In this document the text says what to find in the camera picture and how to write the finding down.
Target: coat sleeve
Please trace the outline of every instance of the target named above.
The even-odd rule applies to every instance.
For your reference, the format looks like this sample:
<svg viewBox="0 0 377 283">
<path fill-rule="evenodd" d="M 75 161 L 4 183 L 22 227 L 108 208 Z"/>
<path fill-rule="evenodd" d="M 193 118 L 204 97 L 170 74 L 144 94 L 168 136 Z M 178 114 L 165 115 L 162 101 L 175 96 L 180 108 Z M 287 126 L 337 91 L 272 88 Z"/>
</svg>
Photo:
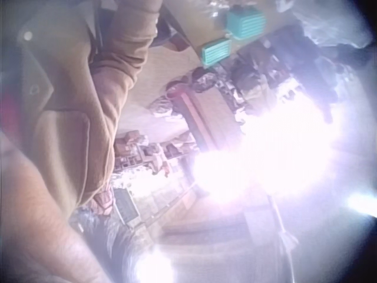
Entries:
<svg viewBox="0 0 377 283">
<path fill-rule="evenodd" d="M 105 43 L 91 66 L 91 73 L 114 138 L 127 93 L 147 59 L 148 47 L 156 36 L 162 0 L 120 0 Z"/>
</svg>

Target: teal container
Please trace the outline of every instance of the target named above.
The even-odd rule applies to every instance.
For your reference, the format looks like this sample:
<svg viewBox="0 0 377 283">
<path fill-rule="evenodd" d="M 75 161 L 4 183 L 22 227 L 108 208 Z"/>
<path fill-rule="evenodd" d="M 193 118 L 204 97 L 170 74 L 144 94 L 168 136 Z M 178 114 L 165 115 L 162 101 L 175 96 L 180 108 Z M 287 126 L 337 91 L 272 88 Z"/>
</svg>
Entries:
<svg viewBox="0 0 377 283">
<path fill-rule="evenodd" d="M 231 41 L 227 38 L 208 43 L 201 49 L 201 62 L 205 67 L 209 67 L 228 57 L 230 49 Z"/>
<path fill-rule="evenodd" d="M 227 30 L 237 40 L 260 35 L 266 26 L 266 17 L 255 8 L 233 9 L 227 13 Z"/>
</svg>

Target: tan coat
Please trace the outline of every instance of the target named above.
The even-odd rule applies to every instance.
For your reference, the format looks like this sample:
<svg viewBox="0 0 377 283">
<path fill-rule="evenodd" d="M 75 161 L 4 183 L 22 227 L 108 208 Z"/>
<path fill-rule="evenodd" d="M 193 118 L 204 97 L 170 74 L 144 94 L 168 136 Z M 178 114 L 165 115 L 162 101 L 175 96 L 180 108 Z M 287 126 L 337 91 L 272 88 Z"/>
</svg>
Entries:
<svg viewBox="0 0 377 283">
<path fill-rule="evenodd" d="M 69 217 L 109 179 L 127 93 L 156 35 L 161 0 L 123 0 L 101 54 L 82 17 L 47 1 L 18 34 L 24 152 Z"/>
</svg>

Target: lens flare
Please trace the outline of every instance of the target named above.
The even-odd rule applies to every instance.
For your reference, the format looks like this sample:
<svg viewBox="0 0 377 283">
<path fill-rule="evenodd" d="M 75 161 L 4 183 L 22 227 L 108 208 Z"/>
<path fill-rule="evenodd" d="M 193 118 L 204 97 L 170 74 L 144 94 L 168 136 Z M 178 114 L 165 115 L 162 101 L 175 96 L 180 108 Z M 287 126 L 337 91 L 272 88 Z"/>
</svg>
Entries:
<svg viewBox="0 0 377 283">
<path fill-rule="evenodd" d="M 159 251 L 143 256 L 136 265 L 140 283 L 173 283 L 173 268 L 169 259 Z"/>
<path fill-rule="evenodd" d="M 246 172 L 237 154 L 206 152 L 198 155 L 194 165 L 197 184 L 219 203 L 239 197 L 246 187 Z"/>
<path fill-rule="evenodd" d="M 326 169 L 333 132 L 304 96 L 252 117 L 243 131 L 247 167 L 269 193 L 302 189 Z"/>
<path fill-rule="evenodd" d="M 359 213 L 377 218 L 377 198 L 368 195 L 352 195 L 348 199 L 348 206 Z"/>
</svg>

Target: red object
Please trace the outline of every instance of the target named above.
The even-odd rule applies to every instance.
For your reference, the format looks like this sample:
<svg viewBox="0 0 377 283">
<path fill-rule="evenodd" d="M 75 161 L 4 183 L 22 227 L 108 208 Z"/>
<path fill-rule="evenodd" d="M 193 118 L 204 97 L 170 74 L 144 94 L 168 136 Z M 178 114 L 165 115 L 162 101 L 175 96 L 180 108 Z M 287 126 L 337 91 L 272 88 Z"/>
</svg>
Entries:
<svg viewBox="0 0 377 283">
<path fill-rule="evenodd" d="M 21 145 L 20 107 L 13 96 L 8 93 L 1 95 L 0 125 L 7 137 L 16 144 Z"/>
</svg>

